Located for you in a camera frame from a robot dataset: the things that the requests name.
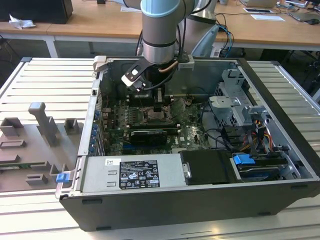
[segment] laptop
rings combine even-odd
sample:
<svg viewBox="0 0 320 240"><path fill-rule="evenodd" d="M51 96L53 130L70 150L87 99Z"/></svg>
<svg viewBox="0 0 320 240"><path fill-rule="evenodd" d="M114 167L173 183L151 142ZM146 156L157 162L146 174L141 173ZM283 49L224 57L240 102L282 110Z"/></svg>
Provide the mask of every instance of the laptop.
<svg viewBox="0 0 320 240"><path fill-rule="evenodd" d="M288 14L300 22L307 22L311 19L318 19L320 21L320 15L318 14L297 12L289 12Z"/></svg>
<svg viewBox="0 0 320 240"><path fill-rule="evenodd" d="M278 0L241 0L247 7L273 8Z"/></svg>

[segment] paper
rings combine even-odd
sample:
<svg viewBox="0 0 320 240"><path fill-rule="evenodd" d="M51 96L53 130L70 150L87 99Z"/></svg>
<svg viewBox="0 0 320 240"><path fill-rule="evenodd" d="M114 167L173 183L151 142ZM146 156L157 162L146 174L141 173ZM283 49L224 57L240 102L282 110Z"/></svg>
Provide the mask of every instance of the paper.
<svg viewBox="0 0 320 240"><path fill-rule="evenodd" d="M22 28L33 28L36 26L32 20L20 20L11 16L11 14L9 24L20 30Z"/></svg>
<svg viewBox="0 0 320 240"><path fill-rule="evenodd" d="M285 20L282 17L279 16L267 16L264 14L251 14L251 16L255 19L255 20L268 20L268 21L281 21L281 22L285 22Z"/></svg>
<svg viewBox="0 0 320 240"><path fill-rule="evenodd" d="M121 7L121 12L141 13L141 10L135 9L135 8L132 8L132 7L122 6Z"/></svg>

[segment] copper pipe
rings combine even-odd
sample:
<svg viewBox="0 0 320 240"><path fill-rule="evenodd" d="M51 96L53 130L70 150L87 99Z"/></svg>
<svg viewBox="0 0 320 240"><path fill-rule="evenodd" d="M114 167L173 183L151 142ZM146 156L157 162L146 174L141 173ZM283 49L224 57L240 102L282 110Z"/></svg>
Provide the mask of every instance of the copper pipe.
<svg viewBox="0 0 320 240"><path fill-rule="evenodd" d="M160 69L159 68L159 73L162 73L162 74L164 74L164 73L167 73L167 72L169 72L171 69L173 69L175 66L177 66L179 64L179 62L178 61L175 61L174 63L172 63L170 66L168 66L167 68L164 68L164 69Z"/></svg>

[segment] aluminum extrusion table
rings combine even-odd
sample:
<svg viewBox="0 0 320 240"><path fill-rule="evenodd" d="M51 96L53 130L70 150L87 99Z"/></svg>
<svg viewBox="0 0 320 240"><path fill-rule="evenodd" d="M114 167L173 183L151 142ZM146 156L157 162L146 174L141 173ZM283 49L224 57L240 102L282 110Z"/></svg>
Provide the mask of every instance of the aluminum extrusion table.
<svg viewBox="0 0 320 240"><path fill-rule="evenodd" d="M66 117L83 122L93 77L93 59L33 58L21 62L0 90L0 121L27 114L32 101L44 101L57 123ZM320 154L320 108L281 67L249 62L297 128ZM260 99L253 94L259 103ZM301 199L275 216L250 217L167 226L84 232L54 195L55 189L0 193L1 239L319 239L320 195Z"/></svg>

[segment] motherboard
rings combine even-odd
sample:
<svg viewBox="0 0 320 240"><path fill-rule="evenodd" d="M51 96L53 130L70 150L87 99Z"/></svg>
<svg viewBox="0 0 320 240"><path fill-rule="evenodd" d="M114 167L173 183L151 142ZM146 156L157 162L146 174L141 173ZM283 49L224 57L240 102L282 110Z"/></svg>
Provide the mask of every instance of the motherboard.
<svg viewBox="0 0 320 240"><path fill-rule="evenodd" d="M200 116L201 103L172 97L158 107L143 101L106 101L102 109L105 153L109 156L175 154L209 149Z"/></svg>

